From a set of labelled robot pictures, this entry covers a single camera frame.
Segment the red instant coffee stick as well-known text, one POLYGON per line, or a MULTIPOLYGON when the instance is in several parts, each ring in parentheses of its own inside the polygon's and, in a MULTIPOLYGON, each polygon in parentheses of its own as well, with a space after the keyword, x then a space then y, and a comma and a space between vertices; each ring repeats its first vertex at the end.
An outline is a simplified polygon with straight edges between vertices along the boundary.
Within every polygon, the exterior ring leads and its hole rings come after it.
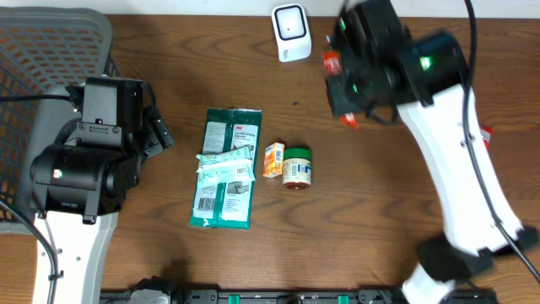
POLYGON ((350 94, 348 75, 343 70, 341 54, 337 51, 327 51, 323 55, 323 63, 327 71, 325 83, 332 115, 339 118, 348 128, 358 130, 359 124, 355 113, 359 108, 354 103, 355 95, 350 94))

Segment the green 3M gloves package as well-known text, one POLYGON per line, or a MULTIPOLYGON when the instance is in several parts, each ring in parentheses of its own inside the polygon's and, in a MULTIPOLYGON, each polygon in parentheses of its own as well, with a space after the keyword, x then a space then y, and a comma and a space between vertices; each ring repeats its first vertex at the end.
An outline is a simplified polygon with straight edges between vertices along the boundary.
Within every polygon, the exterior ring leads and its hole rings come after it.
MULTIPOLYGON (((261 124, 260 110, 209 109, 200 155, 221 154, 247 146, 255 175, 261 124)), ((254 182, 196 186, 189 225, 248 230, 253 186, 254 182)))

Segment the green lid jar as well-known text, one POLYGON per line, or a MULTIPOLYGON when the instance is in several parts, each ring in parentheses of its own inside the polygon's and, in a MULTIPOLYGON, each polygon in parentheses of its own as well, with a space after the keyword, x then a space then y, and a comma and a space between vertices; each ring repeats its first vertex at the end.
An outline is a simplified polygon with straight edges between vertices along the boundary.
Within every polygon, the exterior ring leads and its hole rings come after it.
POLYGON ((283 154, 283 186, 304 190, 311 186, 311 152, 303 148, 286 149, 283 154))

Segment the red snack bag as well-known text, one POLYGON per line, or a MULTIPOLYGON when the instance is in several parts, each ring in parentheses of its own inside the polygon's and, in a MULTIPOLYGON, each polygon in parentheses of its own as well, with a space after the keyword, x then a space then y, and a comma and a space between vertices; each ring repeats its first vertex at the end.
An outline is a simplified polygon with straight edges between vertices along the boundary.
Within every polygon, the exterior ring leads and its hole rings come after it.
POLYGON ((480 125, 480 131, 481 131, 483 142, 486 148, 488 148, 490 144, 490 139, 493 133, 493 129, 491 127, 480 125))

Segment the orange snack packet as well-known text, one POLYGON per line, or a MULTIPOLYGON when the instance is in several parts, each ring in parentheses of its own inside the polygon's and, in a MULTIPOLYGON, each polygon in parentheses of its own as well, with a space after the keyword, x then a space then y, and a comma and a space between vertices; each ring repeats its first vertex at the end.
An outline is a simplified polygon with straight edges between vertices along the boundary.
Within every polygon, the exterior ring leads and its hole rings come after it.
POLYGON ((275 142, 265 148, 263 176, 274 178, 283 173, 284 144, 275 142))

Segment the pale green wipes pack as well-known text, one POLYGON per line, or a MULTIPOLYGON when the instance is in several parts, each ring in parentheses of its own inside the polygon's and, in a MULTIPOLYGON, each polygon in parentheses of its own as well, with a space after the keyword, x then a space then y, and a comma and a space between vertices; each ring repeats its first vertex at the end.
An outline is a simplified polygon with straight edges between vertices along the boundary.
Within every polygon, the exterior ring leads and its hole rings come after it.
POLYGON ((197 188, 256 180, 253 159, 247 146, 221 154, 198 155, 197 158, 197 188))

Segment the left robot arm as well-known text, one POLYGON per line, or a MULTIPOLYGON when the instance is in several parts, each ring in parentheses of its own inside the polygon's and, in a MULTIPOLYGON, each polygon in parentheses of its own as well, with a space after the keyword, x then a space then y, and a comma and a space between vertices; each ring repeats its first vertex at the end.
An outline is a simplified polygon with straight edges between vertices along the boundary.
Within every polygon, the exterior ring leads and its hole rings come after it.
POLYGON ((92 77, 46 101, 32 137, 30 197, 40 234, 32 301, 97 303, 105 257, 143 163, 173 146, 149 83, 92 77))

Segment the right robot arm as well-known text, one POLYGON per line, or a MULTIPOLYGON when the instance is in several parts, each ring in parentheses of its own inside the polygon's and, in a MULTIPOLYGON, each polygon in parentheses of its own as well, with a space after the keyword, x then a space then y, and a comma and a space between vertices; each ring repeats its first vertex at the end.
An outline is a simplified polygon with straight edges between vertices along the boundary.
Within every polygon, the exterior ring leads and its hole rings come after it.
POLYGON ((336 117, 391 109, 416 140, 440 200, 444 230, 418 246, 395 303, 452 301, 460 284, 495 258, 539 243, 508 203, 483 140, 472 82, 476 55, 440 30, 415 40, 386 0, 344 4, 329 46, 338 70, 326 78, 336 117))

